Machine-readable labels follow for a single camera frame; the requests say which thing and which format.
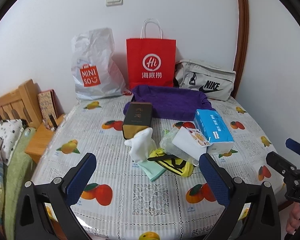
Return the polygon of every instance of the tissue box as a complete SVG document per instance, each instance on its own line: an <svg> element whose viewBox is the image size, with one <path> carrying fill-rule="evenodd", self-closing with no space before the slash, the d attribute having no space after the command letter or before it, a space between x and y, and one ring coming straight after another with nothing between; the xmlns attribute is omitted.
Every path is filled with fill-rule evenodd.
<svg viewBox="0 0 300 240"><path fill-rule="evenodd" d="M131 102L122 124L122 133L125 139L133 136L148 127L151 127L152 104Z"/></svg>
<svg viewBox="0 0 300 240"><path fill-rule="evenodd" d="M233 137L217 111L197 109L194 124L212 143L207 147L207 153L224 154L231 150L234 144Z"/></svg>

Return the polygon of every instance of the notebook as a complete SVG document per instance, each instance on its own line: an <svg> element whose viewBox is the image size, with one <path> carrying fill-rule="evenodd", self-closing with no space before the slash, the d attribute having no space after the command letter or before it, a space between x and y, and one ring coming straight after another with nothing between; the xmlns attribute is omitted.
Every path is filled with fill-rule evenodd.
<svg viewBox="0 0 300 240"><path fill-rule="evenodd" d="M54 119L59 117L54 100L54 90L47 90L39 93L38 101L43 119L50 120L50 114L52 114Z"/></svg>

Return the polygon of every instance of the gray bag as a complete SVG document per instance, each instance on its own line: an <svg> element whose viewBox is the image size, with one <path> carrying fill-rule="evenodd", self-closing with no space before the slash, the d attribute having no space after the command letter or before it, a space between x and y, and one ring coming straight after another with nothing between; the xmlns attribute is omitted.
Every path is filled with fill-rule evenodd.
<svg viewBox="0 0 300 240"><path fill-rule="evenodd" d="M180 88L199 90L208 98L227 101L234 86L235 71L200 60L176 63L175 78Z"/></svg>

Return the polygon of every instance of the human hand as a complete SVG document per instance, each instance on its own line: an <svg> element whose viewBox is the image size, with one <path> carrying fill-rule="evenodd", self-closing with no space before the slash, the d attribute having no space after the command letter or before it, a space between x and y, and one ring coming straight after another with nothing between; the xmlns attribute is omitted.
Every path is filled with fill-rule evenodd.
<svg viewBox="0 0 300 240"><path fill-rule="evenodd" d="M294 202L292 205L293 208L290 211L286 226L287 233L291 235L293 235L295 230L300 226L300 203Z"/></svg>

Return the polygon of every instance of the patterned bedsheet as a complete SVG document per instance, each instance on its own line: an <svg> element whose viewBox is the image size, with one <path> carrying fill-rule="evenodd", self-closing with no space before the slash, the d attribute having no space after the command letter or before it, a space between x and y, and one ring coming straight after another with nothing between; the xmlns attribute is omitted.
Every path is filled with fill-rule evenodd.
<svg viewBox="0 0 300 240"><path fill-rule="evenodd" d="M124 145L120 122L124 105L131 96L104 98L99 104L79 101L58 128L33 176L35 184L63 177L86 152L97 158L86 193L71 206L85 230L109 239L137 240L147 231L161 240L182 239L206 234L224 207L206 198L189 198L189 190L206 181L198 167L188 177L169 171L154 182L132 162ZM267 180L274 192L282 189L282 177L266 165L265 156L274 151L259 125L233 99L211 100L220 113L235 144L225 155L213 155L219 166L246 183ZM153 139L159 146L161 133L178 120L152 121Z"/></svg>

